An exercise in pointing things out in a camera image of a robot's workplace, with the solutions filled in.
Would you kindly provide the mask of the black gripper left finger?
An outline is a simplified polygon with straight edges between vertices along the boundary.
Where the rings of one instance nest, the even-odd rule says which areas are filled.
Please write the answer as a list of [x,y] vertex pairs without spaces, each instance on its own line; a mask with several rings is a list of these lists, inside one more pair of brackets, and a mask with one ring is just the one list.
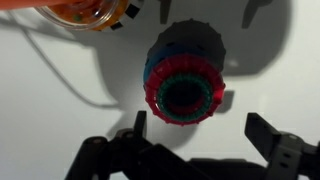
[[87,138],[65,180],[110,180],[122,172],[129,180],[191,180],[200,172],[160,144],[146,139],[147,112],[139,111],[134,126],[119,130],[112,140]]

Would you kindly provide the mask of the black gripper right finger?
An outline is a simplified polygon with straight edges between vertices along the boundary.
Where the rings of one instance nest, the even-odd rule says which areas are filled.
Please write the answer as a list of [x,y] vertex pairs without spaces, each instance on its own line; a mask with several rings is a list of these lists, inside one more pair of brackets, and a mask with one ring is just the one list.
[[278,131],[257,113],[248,113],[245,135],[268,162],[263,180],[297,180],[299,175],[320,180],[320,143]]

